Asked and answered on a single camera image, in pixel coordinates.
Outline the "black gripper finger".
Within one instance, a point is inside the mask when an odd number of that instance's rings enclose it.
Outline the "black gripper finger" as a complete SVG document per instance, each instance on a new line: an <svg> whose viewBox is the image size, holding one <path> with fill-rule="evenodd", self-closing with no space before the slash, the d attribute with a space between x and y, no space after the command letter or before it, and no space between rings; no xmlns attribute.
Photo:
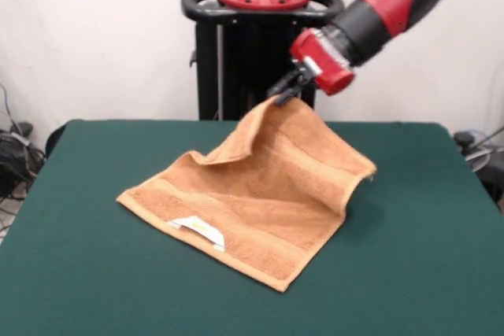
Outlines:
<svg viewBox="0 0 504 336"><path fill-rule="evenodd" d="M287 88L296 83L302 72L295 68L282 76L274 85L269 88L269 97L283 93Z"/></svg>
<svg viewBox="0 0 504 336"><path fill-rule="evenodd" d="M297 97L299 94L301 94L304 88L310 86L311 84L311 78L300 76L296 83L293 83L291 87L287 88L283 93L276 96L275 104L277 106L283 106L292 98Z"/></svg>

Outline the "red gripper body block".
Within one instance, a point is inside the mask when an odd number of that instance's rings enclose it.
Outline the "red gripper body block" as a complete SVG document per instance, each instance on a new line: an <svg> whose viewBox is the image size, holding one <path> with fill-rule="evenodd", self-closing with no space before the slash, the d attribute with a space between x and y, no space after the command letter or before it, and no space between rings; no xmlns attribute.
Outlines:
<svg viewBox="0 0 504 336"><path fill-rule="evenodd" d="M303 31L291 45L290 53L304 68L303 75L327 96L338 94L354 80L350 62L322 29Z"/></svg>

